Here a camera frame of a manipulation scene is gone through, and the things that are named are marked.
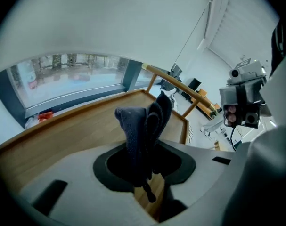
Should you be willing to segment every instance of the corrugated ceiling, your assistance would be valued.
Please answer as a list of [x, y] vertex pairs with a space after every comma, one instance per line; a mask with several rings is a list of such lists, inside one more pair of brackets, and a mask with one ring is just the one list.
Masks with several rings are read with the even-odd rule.
[[243, 55], [259, 60], [269, 74], [270, 40], [277, 23], [278, 16], [266, 0], [229, 0], [209, 48], [231, 67]]

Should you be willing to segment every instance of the wooden rail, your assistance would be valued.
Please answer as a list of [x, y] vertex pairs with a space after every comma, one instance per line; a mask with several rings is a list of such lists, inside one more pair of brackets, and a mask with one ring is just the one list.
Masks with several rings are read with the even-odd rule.
[[200, 94], [196, 93], [193, 89], [189, 88], [188, 86], [184, 85], [183, 83], [179, 82], [175, 78], [169, 76], [168, 74], [164, 73], [163, 71], [151, 66], [143, 64], [142, 68], [144, 70], [150, 71], [153, 73], [153, 77], [150, 81], [150, 84], [147, 88], [147, 92], [150, 91], [152, 85], [154, 84], [154, 81], [157, 76], [163, 78], [165, 81], [168, 81], [172, 85], [176, 86], [177, 88], [181, 89], [185, 93], [187, 93], [189, 96], [193, 97], [195, 99], [195, 102], [186, 110], [185, 113], [183, 113], [183, 117], [186, 117], [196, 106], [198, 103], [202, 103], [204, 106], [209, 108], [210, 110], [214, 111], [216, 110], [215, 106], [212, 105], [209, 101], [207, 101], [205, 98], [203, 98]]

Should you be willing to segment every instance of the towel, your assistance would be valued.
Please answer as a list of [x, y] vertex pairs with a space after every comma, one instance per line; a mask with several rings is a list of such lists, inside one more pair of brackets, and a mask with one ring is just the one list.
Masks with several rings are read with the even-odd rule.
[[126, 149], [135, 187], [144, 187], [150, 202], [156, 198], [147, 179], [160, 173], [156, 144], [172, 112], [170, 99], [163, 93], [148, 108], [117, 108], [114, 112], [126, 135]]

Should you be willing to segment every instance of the wooden handle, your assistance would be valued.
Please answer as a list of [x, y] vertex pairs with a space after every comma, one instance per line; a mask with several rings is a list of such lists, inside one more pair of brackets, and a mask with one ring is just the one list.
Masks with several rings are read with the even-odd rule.
[[[169, 76], [168, 74], [164, 73], [163, 71], [161, 71], [161, 70], [159, 70], [159, 69], [157, 69], [151, 65], [146, 65], [146, 64], [143, 64], [142, 68], [144, 70], [152, 72], [153, 74], [155, 74], [159, 77], [162, 77], [165, 81], [168, 81], [172, 85], [181, 89], [182, 91], [187, 93], [189, 96], [193, 97], [196, 101], [198, 101], [199, 103], [202, 103], [205, 107], [211, 109], [212, 111], [215, 110], [215, 106], [213, 106], [209, 101], [207, 101], [205, 98], [203, 98], [200, 94], [196, 93], [193, 89], [189, 88], [187, 85], [184, 85], [183, 83], [179, 82], [178, 80]], [[151, 88], [153, 83], [154, 83], [154, 80], [151, 80], [151, 83], [149, 84], [149, 87], [148, 87], [149, 89]]]

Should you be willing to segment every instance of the wooden tray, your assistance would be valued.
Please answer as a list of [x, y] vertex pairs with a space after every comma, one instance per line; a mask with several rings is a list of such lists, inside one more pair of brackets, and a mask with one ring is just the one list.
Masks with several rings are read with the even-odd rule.
[[[147, 107], [155, 97], [135, 90], [85, 105], [30, 128], [0, 146], [0, 173], [10, 190], [20, 189], [72, 153], [125, 140], [117, 107]], [[185, 144], [188, 121], [173, 111], [161, 139]]]

